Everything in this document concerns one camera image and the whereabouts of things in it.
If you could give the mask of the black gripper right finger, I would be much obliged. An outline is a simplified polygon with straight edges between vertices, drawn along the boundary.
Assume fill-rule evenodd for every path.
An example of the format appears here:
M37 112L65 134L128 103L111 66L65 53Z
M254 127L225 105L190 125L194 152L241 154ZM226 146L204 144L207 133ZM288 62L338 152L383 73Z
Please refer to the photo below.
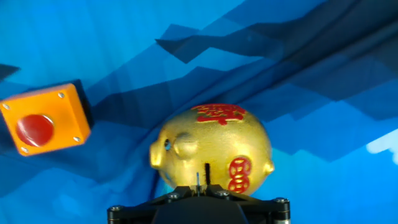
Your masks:
M198 195L232 201L241 207L245 215L264 215L265 223L291 224L290 201L287 198L260 200L223 189L220 185L199 185Z

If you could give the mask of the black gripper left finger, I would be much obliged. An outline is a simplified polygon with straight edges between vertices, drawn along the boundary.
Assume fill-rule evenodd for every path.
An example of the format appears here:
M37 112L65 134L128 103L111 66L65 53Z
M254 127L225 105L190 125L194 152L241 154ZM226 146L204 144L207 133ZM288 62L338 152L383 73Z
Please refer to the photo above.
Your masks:
M178 186L170 193L133 207L113 205L107 209L107 224L132 223L133 220L140 218L150 218L152 221L152 217L160 207L199 194L199 185Z

